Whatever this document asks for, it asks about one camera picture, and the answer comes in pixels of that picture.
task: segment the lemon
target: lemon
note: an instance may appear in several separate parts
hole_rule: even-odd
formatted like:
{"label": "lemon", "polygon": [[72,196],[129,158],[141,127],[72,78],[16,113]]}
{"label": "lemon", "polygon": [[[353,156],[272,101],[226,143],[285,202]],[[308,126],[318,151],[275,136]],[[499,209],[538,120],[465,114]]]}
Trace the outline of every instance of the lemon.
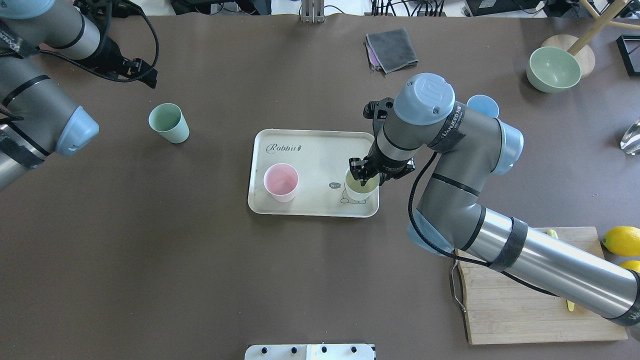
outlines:
{"label": "lemon", "polygon": [[620,256],[640,255],[640,229],[633,226],[616,226],[607,231],[602,244],[613,254]]}
{"label": "lemon", "polygon": [[635,272],[640,272],[640,261],[638,260],[627,260],[620,264],[620,267],[625,269],[633,270]]}

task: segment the blue cup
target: blue cup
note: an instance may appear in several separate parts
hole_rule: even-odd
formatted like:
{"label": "blue cup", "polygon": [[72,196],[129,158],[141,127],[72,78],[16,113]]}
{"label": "blue cup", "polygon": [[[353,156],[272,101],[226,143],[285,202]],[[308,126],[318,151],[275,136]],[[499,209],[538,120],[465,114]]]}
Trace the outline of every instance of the blue cup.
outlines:
{"label": "blue cup", "polygon": [[467,107],[479,111],[488,117],[498,117],[500,113],[498,103],[487,95],[473,95],[467,101]]}

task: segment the black cable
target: black cable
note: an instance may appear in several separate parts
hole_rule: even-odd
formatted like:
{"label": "black cable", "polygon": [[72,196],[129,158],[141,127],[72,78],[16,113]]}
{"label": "black cable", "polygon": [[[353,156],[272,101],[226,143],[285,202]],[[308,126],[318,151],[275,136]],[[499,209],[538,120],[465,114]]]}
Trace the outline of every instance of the black cable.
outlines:
{"label": "black cable", "polygon": [[396,10],[394,9],[394,5],[391,3],[391,0],[387,1],[387,13],[388,13],[389,6],[391,6],[391,12],[394,14],[394,16],[397,16]]}
{"label": "black cable", "polygon": [[547,5],[547,2],[545,2],[545,4],[540,8],[540,10],[536,10],[535,12],[528,12],[527,10],[525,10],[522,5],[516,3],[516,0],[511,0],[511,2],[513,2],[514,4],[518,5],[518,7],[520,8],[521,11],[528,13],[530,15],[536,15],[537,13],[541,12],[542,10],[544,10],[545,6]]}
{"label": "black cable", "polygon": [[102,34],[102,36],[100,38],[100,44],[98,45],[98,47],[100,47],[100,48],[102,47],[102,44],[104,44],[104,42],[107,41],[107,35],[109,34],[109,30],[111,29],[111,16],[112,15],[113,15],[113,5],[109,4],[109,6],[107,6],[106,23],[105,23],[105,26],[104,26],[104,33]]}
{"label": "black cable", "polygon": [[16,115],[14,113],[10,113],[9,111],[6,111],[2,108],[0,108],[0,114],[10,117],[11,119],[13,119],[12,121],[24,120],[24,117],[21,117],[20,115]]}
{"label": "black cable", "polygon": [[404,5],[404,9],[406,10],[406,15],[411,16],[411,11],[409,10],[409,6],[406,4],[406,1],[402,0],[402,1],[398,1],[397,3],[391,3],[391,8],[393,8],[394,5],[397,5],[397,4]]}
{"label": "black cable", "polygon": [[221,4],[220,4],[220,9],[219,9],[217,12],[212,13],[211,15],[212,15],[212,16],[213,16],[213,15],[216,15],[217,13],[220,13],[222,10],[224,10],[224,9],[225,9],[225,4],[226,4],[226,3],[221,3]]}
{"label": "black cable", "polygon": [[336,6],[334,6],[334,5],[325,5],[325,6],[324,6],[324,8],[334,8],[334,9],[338,10],[338,11],[339,11],[339,12],[341,12],[341,13],[346,13],[346,12],[343,12],[342,10],[338,9],[338,8],[337,8]]}
{"label": "black cable", "polygon": [[140,10],[137,6],[134,6],[134,8],[136,9],[136,11],[138,12],[138,14],[140,14],[140,16],[142,16],[142,19],[145,20],[145,22],[147,23],[147,25],[149,26],[149,30],[151,30],[151,34],[154,36],[154,42],[156,43],[156,55],[154,57],[154,62],[151,64],[151,66],[142,74],[136,76],[135,78],[131,78],[131,79],[112,79],[109,78],[108,76],[105,76],[97,71],[94,71],[92,69],[89,69],[88,67],[81,65],[80,63],[67,58],[66,56],[60,54],[60,53],[55,53],[54,51],[49,51],[49,50],[42,50],[42,49],[38,49],[42,54],[48,54],[48,55],[53,55],[57,58],[60,58],[62,60],[65,60],[66,62],[75,65],[77,67],[79,67],[80,69],[83,69],[84,71],[89,72],[90,74],[93,74],[99,78],[102,79],[106,79],[106,80],[110,80],[110,81],[114,81],[116,83],[132,83],[133,81],[138,81],[142,78],[144,78],[145,76],[147,76],[156,66],[157,62],[158,62],[158,56],[160,53],[160,43],[158,41],[158,35],[156,33],[156,30],[154,29],[153,25],[151,25],[151,22],[149,21],[149,18],[145,15],[145,13]]}
{"label": "black cable", "polygon": [[418,5],[416,5],[415,8],[413,8],[413,11],[411,12],[411,15],[409,15],[410,17],[413,16],[413,14],[415,14],[416,11],[418,11],[418,15],[420,15],[420,8],[422,8],[422,2],[420,2]]}
{"label": "black cable", "polygon": [[230,12],[230,13],[243,13],[243,12],[244,12],[244,11],[242,11],[242,10],[240,10],[240,11],[233,11],[233,10],[229,10],[229,9],[226,9],[224,6],[222,6],[222,8],[223,8],[222,10],[225,10],[226,12]]}
{"label": "black cable", "polygon": [[[437,251],[438,253],[447,256],[448,258],[454,259],[454,260],[458,260],[458,261],[466,261],[468,263],[472,263],[472,264],[477,264],[477,265],[482,265],[482,266],[486,266],[489,267],[491,264],[489,264],[486,261],[480,261],[480,260],[476,260],[476,259],[470,259],[470,258],[465,258],[463,256],[458,256],[456,254],[451,254],[446,252],[445,250],[442,250],[440,247],[436,246],[434,243],[432,243],[431,241],[429,241],[426,236],[424,236],[424,234],[422,233],[422,231],[420,231],[420,229],[418,228],[418,224],[415,221],[415,218],[413,217],[413,198],[415,197],[415,190],[418,187],[418,183],[420,182],[420,179],[422,178],[422,176],[424,175],[424,173],[427,171],[427,169],[431,166],[431,164],[433,163],[433,161],[435,160],[436,156],[438,154],[434,151],[433,154],[431,155],[429,161],[427,161],[426,165],[424,165],[424,167],[422,168],[422,170],[420,171],[420,173],[418,174],[418,176],[416,176],[415,180],[413,181],[413,186],[411,187],[411,192],[409,193],[409,205],[408,205],[408,212],[409,212],[409,221],[411,222],[411,225],[413,226],[413,229],[415,230],[415,232],[418,234],[418,236],[420,236],[420,239],[422,239],[422,241],[424,241],[424,243],[426,243],[427,245],[429,245],[429,247],[431,247],[433,250]],[[516,281],[518,284],[524,285],[532,290],[536,290],[540,293],[546,294],[546,295],[551,295],[551,296],[557,296],[555,294],[553,294],[550,291],[541,289],[535,285],[529,284],[528,282],[521,280],[517,277],[515,277],[514,275],[507,273],[505,271],[501,272],[500,274],[505,275],[506,277],[510,278],[511,280]]]}

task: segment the folded towel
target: folded towel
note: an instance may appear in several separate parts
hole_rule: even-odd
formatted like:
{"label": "folded towel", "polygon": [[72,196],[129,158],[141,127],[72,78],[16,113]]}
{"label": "folded towel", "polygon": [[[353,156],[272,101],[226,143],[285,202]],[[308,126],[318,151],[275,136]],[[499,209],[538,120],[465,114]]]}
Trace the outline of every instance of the folded towel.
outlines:
{"label": "folded towel", "polygon": [[371,69],[382,68],[386,74],[418,62],[409,33],[404,28],[367,34],[366,46]]}

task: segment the logo on robot arm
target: logo on robot arm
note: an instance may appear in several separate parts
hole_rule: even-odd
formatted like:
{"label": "logo on robot arm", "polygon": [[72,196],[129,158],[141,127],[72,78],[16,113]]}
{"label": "logo on robot arm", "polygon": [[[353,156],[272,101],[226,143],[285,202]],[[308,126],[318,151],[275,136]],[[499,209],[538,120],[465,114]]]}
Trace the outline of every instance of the logo on robot arm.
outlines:
{"label": "logo on robot arm", "polygon": [[0,31],[0,38],[9,46],[9,48],[16,53],[20,51],[20,45],[15,42],[13,37],[9,36],[4,31]]}

